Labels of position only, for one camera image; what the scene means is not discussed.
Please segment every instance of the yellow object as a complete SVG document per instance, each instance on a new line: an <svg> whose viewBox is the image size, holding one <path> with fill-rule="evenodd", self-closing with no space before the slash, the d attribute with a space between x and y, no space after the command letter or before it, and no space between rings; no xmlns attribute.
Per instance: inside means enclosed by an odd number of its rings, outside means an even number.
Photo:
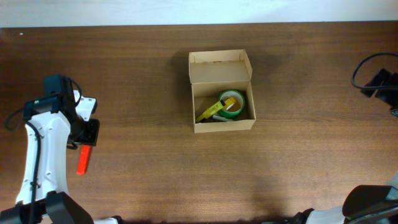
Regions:
<svg viewBox="0 0 398 224"><path fill-rule="evenodd" d="M225 101L225 106L224 106L224 110L228 110L231 106L234 105L234 103L236 102L235 98L230 97L228 100Z"/></svg>
<svg viewBox="0 0 398 224"><path fill-rule="evenodd" d="M231 97L226 101L220 100L219 102L215 103L213 106L209 107L203 114L201 114L195 121L198 123L199 121L203 119L208 119L215 113L219 112L221 109L223 109L225 106L229 107L233 105L236 102L235 98Z"/></svg>

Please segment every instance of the open box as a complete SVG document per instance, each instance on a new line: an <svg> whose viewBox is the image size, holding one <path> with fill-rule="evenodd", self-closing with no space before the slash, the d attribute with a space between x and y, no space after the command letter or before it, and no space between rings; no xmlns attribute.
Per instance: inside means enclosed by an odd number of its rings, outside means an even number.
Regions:
<svg viewBox="0 0 398 224"><path fill-rule="evenodd" d="M195 133L251 129L256 121L251 88L252 68L245 50L189 53ZM218 101L223 90L239 90L246 99L242 113L230 122L195 123L195 118Z"/></svg>

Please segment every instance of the wood grain surface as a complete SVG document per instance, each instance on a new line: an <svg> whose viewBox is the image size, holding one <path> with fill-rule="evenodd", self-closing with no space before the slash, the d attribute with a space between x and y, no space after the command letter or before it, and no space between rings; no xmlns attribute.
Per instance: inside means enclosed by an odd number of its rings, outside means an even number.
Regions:
<svg viewBox="0 0 398 224"><path fill-rule="evenodd" d="M398 168L398 120L353 88L357 64L398 51L398 22L0 29L0 123L43 95L43 77L98 99L88 172L67 151L70 195L93 218L226 222L341 205ZM194 134L188 53L246 49L257 122ZM394 58L366 64L358 82ZM27 139L0 130L0 210L19 192Z"/></svg>

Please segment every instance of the box lid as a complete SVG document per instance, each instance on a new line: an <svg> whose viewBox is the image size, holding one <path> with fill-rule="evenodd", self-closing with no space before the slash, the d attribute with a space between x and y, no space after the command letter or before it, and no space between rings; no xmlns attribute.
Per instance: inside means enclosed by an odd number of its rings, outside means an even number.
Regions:
<svg viewBox="0 0 398 224"><path fill-rule="evenodd" d="M245 50L189 53L191 83L249 81L252 68Z"/></svg>

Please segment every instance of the red object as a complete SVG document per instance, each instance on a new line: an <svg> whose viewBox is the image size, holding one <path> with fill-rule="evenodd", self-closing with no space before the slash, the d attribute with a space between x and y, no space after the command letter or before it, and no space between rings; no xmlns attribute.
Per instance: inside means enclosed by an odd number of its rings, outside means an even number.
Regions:
<svg viewBox="0 0 398 224"><path fill-rule="evenodd" d="M79 164L77 166L77 174L84 175L87 171L88 160L90 159L91 146L82 145L80 152Z"/></svg>

